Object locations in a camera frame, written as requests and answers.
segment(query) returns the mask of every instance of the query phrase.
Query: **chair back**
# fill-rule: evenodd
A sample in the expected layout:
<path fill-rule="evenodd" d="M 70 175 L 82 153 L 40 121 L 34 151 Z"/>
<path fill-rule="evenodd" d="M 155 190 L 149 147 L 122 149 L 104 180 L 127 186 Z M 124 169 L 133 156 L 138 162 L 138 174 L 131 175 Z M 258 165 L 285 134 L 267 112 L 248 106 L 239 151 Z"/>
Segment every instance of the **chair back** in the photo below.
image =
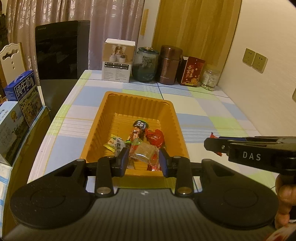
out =
<path fill-rule="evenodd" d="M 25 72 L 25 64 L 22 53 L 22 43 L 11 43 L 0 51 L 0 62 L 6 83 L 9 85 L 20 74 Z"/>

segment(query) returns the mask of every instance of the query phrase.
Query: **finger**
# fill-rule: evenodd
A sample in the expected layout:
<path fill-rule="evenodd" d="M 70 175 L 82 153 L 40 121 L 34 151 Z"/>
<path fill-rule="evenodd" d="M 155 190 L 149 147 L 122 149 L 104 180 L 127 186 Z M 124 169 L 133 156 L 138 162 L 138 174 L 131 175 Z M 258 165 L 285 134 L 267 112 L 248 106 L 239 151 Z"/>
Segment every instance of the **finger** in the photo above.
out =
<path fill-rule="evenodd" d="M 296 206 L 296 185 L 283 185 L 279 190 L 280 200 Z"/>
<path fill-rule="evenodd" d="M 280 214 L 279 212 L 276 213 L 276 216 L 274 218 L 274 224 L 276 226 L 276 229 L 279 229 L 285 225 L 287 225 L 290 221 L 290 215 L 283 215 Z"/>
<path fill-rule="evenodd" d="M 290 213 L 291 209 L 292 209 L 292 205 L 285 203 L 282 200 L 279 200 L 278 213 L 282 215 L 287 215 Z"/>
<path fill-rule="evenodd" d="M 283 186 L 283 181 L 281 179 L 281 175 L 278 175 L 276 178 L 276 193 L 279 194 L 280 188 Z"/>

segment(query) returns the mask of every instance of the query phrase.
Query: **white box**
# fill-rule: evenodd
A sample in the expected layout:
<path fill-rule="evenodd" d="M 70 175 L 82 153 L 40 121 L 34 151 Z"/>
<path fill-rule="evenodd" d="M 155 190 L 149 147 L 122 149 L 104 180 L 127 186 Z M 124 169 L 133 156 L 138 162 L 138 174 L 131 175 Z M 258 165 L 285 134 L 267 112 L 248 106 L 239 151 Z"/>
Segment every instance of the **white box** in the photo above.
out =
<path fill-rule="evenodd" d="M 0 106 L 0 162 L 12 166 L 29 126 L 17 101 L 5 101 Z"/>
<path fill-rule="evenodd" d="M 129 82 L 135 41 L 106 39 L 103 49 L 102 79 Z"/>

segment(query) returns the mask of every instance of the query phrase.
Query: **blue box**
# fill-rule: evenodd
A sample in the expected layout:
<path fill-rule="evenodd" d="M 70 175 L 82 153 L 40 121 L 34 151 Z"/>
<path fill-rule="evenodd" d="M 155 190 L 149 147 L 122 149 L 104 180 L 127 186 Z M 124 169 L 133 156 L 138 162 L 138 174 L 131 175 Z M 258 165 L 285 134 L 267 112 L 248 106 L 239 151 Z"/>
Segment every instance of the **blue box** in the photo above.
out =
<path fill-rule="evenodd" d="M 4 88 L 8 101 L 18 101 L 26 122 L 33 123 L 42 108 L 34 71 L 23 72 Z"/>
<path fill-rule="evenodd" d="M 0 106 L 0 162 L 12 165 L 15 155 L 29 127 L 20 105 L 5 101 Z"/>

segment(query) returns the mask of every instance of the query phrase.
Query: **checkered tablecloth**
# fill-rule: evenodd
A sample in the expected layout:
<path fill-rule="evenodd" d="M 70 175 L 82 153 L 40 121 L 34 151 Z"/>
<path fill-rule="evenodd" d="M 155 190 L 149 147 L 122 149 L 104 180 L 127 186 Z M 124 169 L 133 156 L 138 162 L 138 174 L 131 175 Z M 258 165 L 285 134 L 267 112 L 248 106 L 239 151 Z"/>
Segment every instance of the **checkered tablecloth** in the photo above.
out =
<path fill-rule="evenodd" d="M 160 83 L 130 83 L 101 80 L 101 71 L 86 70 L 54 118 L 34 162 L 29 182 L 80 157 L 89 130 L 106 91 L 115 91 L 169 100 L 173 103 L 190 160 L 210 158 L 274 189 L 276 174 L 242 166 L 219 157 L 203 147 L 211 132 L 216 136 L 260 135 L 247 117 L 217 88 L 172 86 Z M 195 191 L 201 190 L 199 178 Z M 93 190 L 89 180 L 87 190 Z"/>

